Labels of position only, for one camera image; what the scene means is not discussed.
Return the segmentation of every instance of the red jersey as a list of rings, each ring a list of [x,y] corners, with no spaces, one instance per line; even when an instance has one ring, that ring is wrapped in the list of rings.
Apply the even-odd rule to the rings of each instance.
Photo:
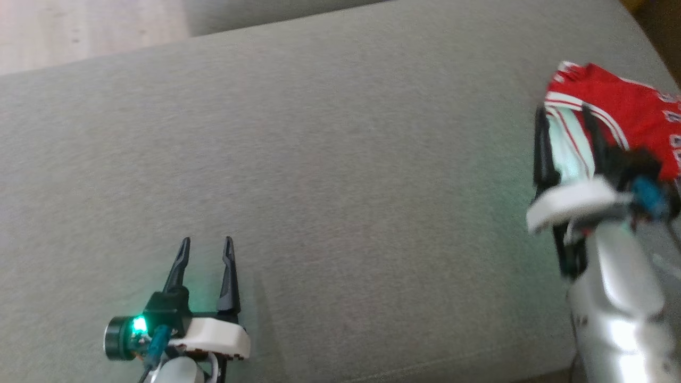
[[[681,172],[681,98],[660,93],[594,64],[561,63],[549,83],[544,106],[557,169],[563,180],[593,175],[593,156],[580,111],[587,103],[610,144],[648,149],[661,163],[659,178]]]

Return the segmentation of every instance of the gray fabric surface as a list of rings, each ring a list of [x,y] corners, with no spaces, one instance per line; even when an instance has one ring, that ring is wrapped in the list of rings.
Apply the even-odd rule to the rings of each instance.
[[[674,90],[615,0],[400,0],[0,78],[8,382],[132,382],[101,334],[162,286],[211,309],[230,382],[510,382],[567,366],[565,286],[524,214],[563,59]]]
[[[192,36],[342,10],[384,0],[184,0]]]

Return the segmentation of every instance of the wooden floor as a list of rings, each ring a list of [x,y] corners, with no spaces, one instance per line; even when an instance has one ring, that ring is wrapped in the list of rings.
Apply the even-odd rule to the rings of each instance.
[[[188,37],[183,0],[0,0],[0,74]]]

